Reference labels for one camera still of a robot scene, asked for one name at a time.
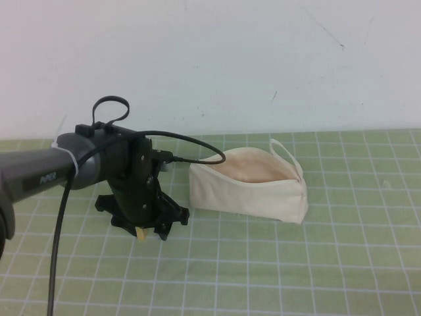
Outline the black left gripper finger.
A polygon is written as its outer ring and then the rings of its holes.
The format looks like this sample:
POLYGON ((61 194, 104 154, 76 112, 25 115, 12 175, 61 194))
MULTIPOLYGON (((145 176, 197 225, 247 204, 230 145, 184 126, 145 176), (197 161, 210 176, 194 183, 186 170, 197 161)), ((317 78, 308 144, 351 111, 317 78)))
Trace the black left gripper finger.
POLYGON ((162 241, 167 240, 173 223, 187 226, 189 209, 177 204, 166 193, 159 194, 154 208, 157 211, 157 217, 153 222, 154 233, 158 234, 162 241))
POLYGON ((95 202, 95 208, 98 212, 107 212, 111 215, 111 225, 125 230, 132 236, 136 235, 135 225, 130 222, 117 203, 113 194, 99 195, 95 202))

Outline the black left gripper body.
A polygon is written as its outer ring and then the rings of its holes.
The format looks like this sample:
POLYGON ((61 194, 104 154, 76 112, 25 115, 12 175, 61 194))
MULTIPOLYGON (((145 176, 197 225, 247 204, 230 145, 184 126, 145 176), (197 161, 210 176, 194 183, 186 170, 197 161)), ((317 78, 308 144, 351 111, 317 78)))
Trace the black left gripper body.
POLYGON ((151 228, 159 217, 158 175, 162 161, 149 138, 130 142, 130 160, 122 176, 109 181, 116 200, 111 224, 124 230, 151 228))

